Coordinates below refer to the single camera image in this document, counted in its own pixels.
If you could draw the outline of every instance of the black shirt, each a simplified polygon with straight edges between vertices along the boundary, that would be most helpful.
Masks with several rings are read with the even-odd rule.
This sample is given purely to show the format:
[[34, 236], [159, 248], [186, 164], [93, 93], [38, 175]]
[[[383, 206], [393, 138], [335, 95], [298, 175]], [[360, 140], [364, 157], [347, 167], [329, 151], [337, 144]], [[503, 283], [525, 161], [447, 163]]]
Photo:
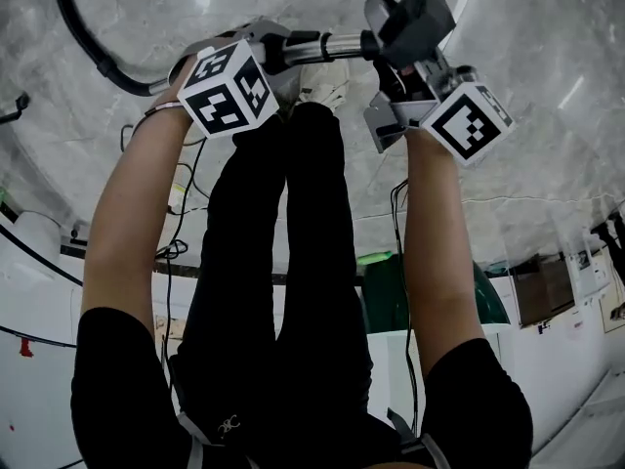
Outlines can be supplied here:
[[[486, 340], [475, 339], [447, 353], [425, 386], [422, 436], [435, 443], [449, 467], [528, 465], [529, 407]], [[101, 308], [81, 318], [71, 409], [78, 447], [92, 469], [188, 467], [191, 436], [177, 419], [154, 342], [125, 313]], [[328, 423], [336, 429], [340, 416]], [[354, 467], [400, 460], [435, 467], [427, 450], [402, 455], [395, 431], [371, 416], [352, 434], [354, 441], [345, 450], [354, 454]], [[301, 467], [306, 466], [307, 450], [323, 452], [320, 446], [307, 447], [305, 440], [295, 449], [301, 451]], [[203, 451], [204, 468], [250, 467], [237, 450], [207, 446]], [[335, 457], [327, 453], [327, 467], [333, 467]]]

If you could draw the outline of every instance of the gray marble surface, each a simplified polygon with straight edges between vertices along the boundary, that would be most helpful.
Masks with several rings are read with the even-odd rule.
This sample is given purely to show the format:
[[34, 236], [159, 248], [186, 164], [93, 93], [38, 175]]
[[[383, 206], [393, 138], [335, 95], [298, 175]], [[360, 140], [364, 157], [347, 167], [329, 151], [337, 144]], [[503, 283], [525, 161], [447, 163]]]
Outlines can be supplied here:
[[[139, 79], [162, 77], [187, 43], [260, 16], [335, 32], [365, 26], [365, 0], [76, 1], [98, 40]], [[574, 251], [625, 196], [624, 21], [625, 0], [469, 0], [445, 54], [477, 67], [519, 123], [508, 140], [461, 171], [481, 264]], [[337, 116], [355, 248], [363, 255], [395, 249], [389, 193], [405, 177], [406, 160], [404, 144], [384, 155], [375, 150], [362, 110], [377, 77], [364, 61], [352, 61], [351, 72], [348, 102]], [[0, 186], [22, 208], [53, 216], [67, 231], [75, 221], [89, 223], [120, 154], [119, 130], [149, 100], [96, 72], [55, 0], [0, 0], [0, 109], [10, 109], [21, 90], [32, 105], [0, 133]], [[197, 136], [192, 129], [189, 137]], [[183, 161], [191, 163], [194, 152], [186, 149]], [[206, 145], [197, 173], [203, 189], [212, 189], [231, 152], [229, 140]], [[180, 169], [177, 182], [187, 178]], [[287, 193], [276, 224], [278, 272], [288, 266], [286, 199]], [[205, 201], [191, 192], [189, 206]], [[168, 219], [163, 242], [175, 227]], [[181, 238], [190, 250], [182, 262], [198, 262], [204, 227], [203, 213], [187, 215]]]

